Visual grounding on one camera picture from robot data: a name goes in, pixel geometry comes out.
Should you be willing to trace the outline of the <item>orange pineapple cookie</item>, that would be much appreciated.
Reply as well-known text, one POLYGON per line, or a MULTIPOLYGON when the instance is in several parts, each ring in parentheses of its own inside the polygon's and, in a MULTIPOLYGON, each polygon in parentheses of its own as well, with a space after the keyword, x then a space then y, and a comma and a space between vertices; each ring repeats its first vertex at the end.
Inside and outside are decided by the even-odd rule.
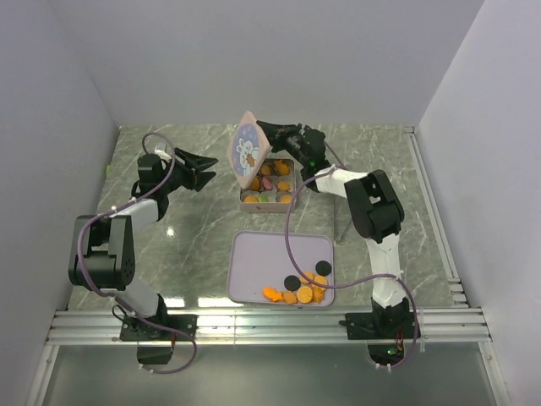
POLYGON ((290 167, 283 160, 274 161, 275 170, 280 176, 288 176, 291 172, 290 167))

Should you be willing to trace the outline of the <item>metal tongs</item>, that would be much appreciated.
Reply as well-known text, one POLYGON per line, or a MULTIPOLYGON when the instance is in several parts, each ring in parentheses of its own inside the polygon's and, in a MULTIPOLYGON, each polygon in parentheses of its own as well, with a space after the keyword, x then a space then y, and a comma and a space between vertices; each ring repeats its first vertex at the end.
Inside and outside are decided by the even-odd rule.
POLYGON ((339 244, 344 239, 351 225, 348 203, 344 199, 336 197, 333 202, 333 239, 335 244, 339 244))

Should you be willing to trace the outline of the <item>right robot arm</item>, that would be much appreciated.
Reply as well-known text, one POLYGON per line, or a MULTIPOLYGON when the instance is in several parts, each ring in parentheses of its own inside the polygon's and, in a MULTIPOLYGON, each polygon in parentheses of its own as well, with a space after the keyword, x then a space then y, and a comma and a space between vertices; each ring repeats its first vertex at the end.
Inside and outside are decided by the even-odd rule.
POLYGON ((286 151, 301 164, 303 183, 292 201, 307 187, 315 192, 335 195, 347 201, 352 224, 369 252, 372 274, 351 283, 324 285, 308 277, 295 261, 289 242, 289 226, 284 238, 287 254, 300 276, 318 288, 345 289, 372 281, 372 312, 365 329, 370 339, 404 337, 413 328, 412 339, 419 338, 420 327, 413 295, 402 280, 399 239, 405 212, 391 182, 382 170, 359 173, 328 161, 332 151, 325 134, 302 124, 273 124, 258 120, 274 152, 286 151))

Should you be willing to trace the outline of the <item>pink cookie tin box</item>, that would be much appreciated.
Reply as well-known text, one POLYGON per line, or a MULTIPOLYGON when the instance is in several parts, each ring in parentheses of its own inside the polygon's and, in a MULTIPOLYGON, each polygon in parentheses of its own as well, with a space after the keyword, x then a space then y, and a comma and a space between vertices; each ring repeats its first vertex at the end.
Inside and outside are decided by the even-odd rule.
POLYGON ((260 191, 253 191, 250 190, 249 187, 247 189, 241 189, 239 192, 239 201, 240 201, 240 207, 242 211, 250 212, 250 213, 285 213, 288 209, 288 206, 290 203, 281 203, 280 198, 283 195, 290 195, 292 197, 293 192, 297 188, 297 177, 296 177, 296 171, 295 171, 295 163, 292 159, 289 158, 271 158, 271 159, 265 159, 263 165, 269 165, 272 169, 272 175, 271 176, 263 176, 258 171, 257 175, 255 177, 259 177, 260 180, 262 178, 269 178, 273 183, 273 189, 272 190, 264 190, 263 186, 260 191), (288 164, 288 166, 291 169, 291 172, 288 176, 280 176, 276 170, 274 161, 276 160, 283 160, 288 164), (287 181, 291 185, 291 190, 289 192, 285 191, 279 191, 276 187, 276 183, 279 180, 287 181), (248 196, 253 195, 257 196, 259 199, 260 195, 266 195, 268 197, 268 202, 258 202, 258 203, 244 203, 243 199, 248 196))

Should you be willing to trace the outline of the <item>pink round cookie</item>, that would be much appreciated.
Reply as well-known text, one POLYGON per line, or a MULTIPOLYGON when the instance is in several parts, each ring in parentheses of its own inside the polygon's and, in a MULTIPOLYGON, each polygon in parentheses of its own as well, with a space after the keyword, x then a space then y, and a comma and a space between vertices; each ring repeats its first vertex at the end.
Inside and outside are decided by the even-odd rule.
POLYGON ((273 183, 269 178, 262 178, 261 179, 262 186, 264 190, 272 190, 273 189, 273 183))

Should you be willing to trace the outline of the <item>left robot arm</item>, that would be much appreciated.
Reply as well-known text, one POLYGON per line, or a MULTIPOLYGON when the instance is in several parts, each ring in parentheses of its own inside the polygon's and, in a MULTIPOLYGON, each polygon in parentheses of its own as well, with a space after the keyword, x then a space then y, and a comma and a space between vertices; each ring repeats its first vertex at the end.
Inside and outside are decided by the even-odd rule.
POLYGON ((146 152, 137 161, 138 178, 128 204, 75 220, 69 281, 113 299, 123 312, 123 325, 137 341, 165 341, 172 337, 174 325, 164 298, 135 275, 134 232, 165 216, 172 192, 201 191, 215 177, 212 167, 217 162, 180 148, 146 152))

